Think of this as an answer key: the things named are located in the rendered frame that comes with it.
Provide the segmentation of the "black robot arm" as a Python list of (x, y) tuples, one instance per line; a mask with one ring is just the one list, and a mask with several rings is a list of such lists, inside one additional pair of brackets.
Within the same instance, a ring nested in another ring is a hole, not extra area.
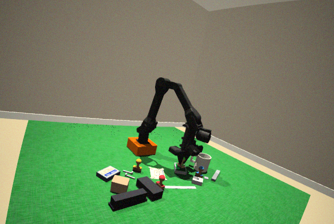
[[(211, 139), (211, 130), (203, 128), (201, 122), (201, 115), (194, 109), (188, 96), (186, 95), (182, 84), (172, 82), (168, 78), (160, 77), (156, 80), (154, 95), (149, 113), (147, 117), (142, 122), (141, 126), (136, 129), (138, 135), (138, 141), (140, 144), (150, 144), (148, 142), (149, 133), (156, 128), (158, 122), (156, 122), (156, 116), (161, 105), (163, 96), (169, 90), (173, 89), (185, 111), (185, 117), (187, 123), (183, 124), (185, 126), (184, 137), (196, 139), (204, 143), (209, 143)], [(185, 150), (188, 149), (188, 152), (191, 156), (197, 156), (199, 153), (202, 153), (203, 146), (196, 145), (196, 141), (189, 142), (185, 146)]]

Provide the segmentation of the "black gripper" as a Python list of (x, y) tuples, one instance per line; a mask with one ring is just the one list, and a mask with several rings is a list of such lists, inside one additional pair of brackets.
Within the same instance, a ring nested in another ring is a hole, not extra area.
[(183, 161), (183, 164), (185, 164), (186, 160), (191, 156), (190, 153), (188, 152), (188, 149), (185, 150), (185, 146), (189, 142), (194, 142), (195, 139), (187, 138), (187, 137), (181, 137), (182, 139), (182, 144), (180, 144), (180, 148), (176, 146), (171, 146), (169, 147), (169, 152), (177, 156), (179, 164), (182, 164), (183, 158), (185, 157), (185, 161)]

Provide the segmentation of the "rubber stamp with blue handle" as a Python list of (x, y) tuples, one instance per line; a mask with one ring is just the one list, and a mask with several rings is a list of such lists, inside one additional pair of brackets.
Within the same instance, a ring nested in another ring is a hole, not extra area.
[(199, 172), (196, 172), (195, 176), (198, 178), (202, 178), (203, 175), (201, 174), (201, 172), (203, 172), (203, 170), (204, 170), (203, 166), (199, 167)]

